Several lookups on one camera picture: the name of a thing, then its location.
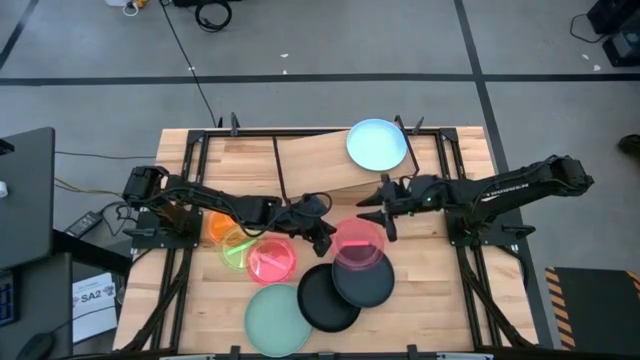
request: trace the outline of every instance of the mint green plate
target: mint green plate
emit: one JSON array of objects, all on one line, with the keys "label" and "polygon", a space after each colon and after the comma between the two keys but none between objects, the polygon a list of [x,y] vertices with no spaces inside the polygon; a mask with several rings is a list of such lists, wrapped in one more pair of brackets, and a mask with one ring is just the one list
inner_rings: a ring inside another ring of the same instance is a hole
[{"label": "mint green plate", "polygon": [[296,288],[273,284],[260,289],[247,306],[244,331],[262,355],[283,357],[298,351],[311,336],[311,325],[300,312]]}]

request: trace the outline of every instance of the green petri dish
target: green petri dish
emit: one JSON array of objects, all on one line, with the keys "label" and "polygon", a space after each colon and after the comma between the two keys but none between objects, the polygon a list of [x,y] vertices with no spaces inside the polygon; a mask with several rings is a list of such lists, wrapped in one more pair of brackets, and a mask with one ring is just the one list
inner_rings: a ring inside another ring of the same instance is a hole
[{"label": "green petri dish", "polygon": [[298,291],[286,284],[266,286],[251,298],[244,330],[258,352],[274,358],[295,353],[311,336],[311,325],[298,306]]},{"label": "green petri dish", "polygon": [[247,237],[238,228],[231,231],[231,236],[234,236],[236,240],[239,236],[243,236],[244,238],[242,241],[224,242],[220,247],[220,257],[222,258],[222,262],[224,262],[228,267],[242,271],[247,268],[247,254],[249,253],[249,248],[255,244],[259,238]]}]

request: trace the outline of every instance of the white paper sign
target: white paper sign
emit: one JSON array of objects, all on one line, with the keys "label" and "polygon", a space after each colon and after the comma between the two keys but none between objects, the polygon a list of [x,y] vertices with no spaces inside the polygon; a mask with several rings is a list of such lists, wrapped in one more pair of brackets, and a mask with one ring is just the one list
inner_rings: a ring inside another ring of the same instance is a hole
[{"label": "white paper sign", "polygon": [[106,273],[73,283],[73,342],[101,334],[118,326],[115,305],[116,287]]}]

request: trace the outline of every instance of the white object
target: white object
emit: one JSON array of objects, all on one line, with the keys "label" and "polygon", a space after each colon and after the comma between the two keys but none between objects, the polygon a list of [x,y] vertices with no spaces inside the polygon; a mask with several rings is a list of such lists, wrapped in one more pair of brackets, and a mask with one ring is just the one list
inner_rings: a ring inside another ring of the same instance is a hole
[{"label": "white object", "polygon": [[407,154],[407,141],[393,123],[368,119],[349,130],[347,152],[356,164],[367,170],[387,171],[402,162]]},{"label": "white object", "polygon": [[104,0],[109,6],[123,7],[127,5],[129,0]]},{"label": "white object", "polygon": [[7,184],[4,181],[0,181],[0,198],[9,195],[9,190],[7,190]]},{"label": "white object", "polygon": [[118,326],[115,305],[116,287],[111,274],[105,273],[73,283],[73,342],[115,329]]},{"label": "white object", "polygon": [[129,8],[128,4],[129,3],[127,2],[127,5],[122,7],[122,13],[125,16],[136,16],[136,15],[138,15],[138,12],[140,12],[140,9],[138,9],[138,5],[136,5],[135,1],[131,1],[131,6],[133,6],[133,11],[131,11],[131,12],[129,12],[129,10],[127,10]]}]

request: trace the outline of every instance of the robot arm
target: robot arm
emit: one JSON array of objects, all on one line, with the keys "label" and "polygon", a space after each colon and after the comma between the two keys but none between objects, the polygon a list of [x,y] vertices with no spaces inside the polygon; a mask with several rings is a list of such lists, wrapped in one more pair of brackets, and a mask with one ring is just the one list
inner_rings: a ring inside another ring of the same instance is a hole
[{"label": "robot arm", "polygon": [[[161,227],[186,234],[189,213],[183,205],[194,205],[229,215],[249,236],[266,231],[296,235],[313,244],[318,256],[331,246],[330,235],[336,229],[324,222],[329,208],[316,195],[303,195],[293,204],[283,206],[273,196],[234,196],[170,175],[162,167],[136,167],[123,192],[124,200],[134,209],[147,208],[161,219]],[[251,234],[246,229],[257,230]]]},{"label": "robot arm", "polygon": [[464,227],[476,231],[496,216],[544,197],[580,196],[593,184],[580,161],[551,156],[544,161],[481,180],[445,180],[421,175],[408,184],[382,176],[382,186],[358,206],[382,205],[380,211],[359,214],[387,229],[397,239],[393,218],[420,212],[447,210],[463,216]]}]

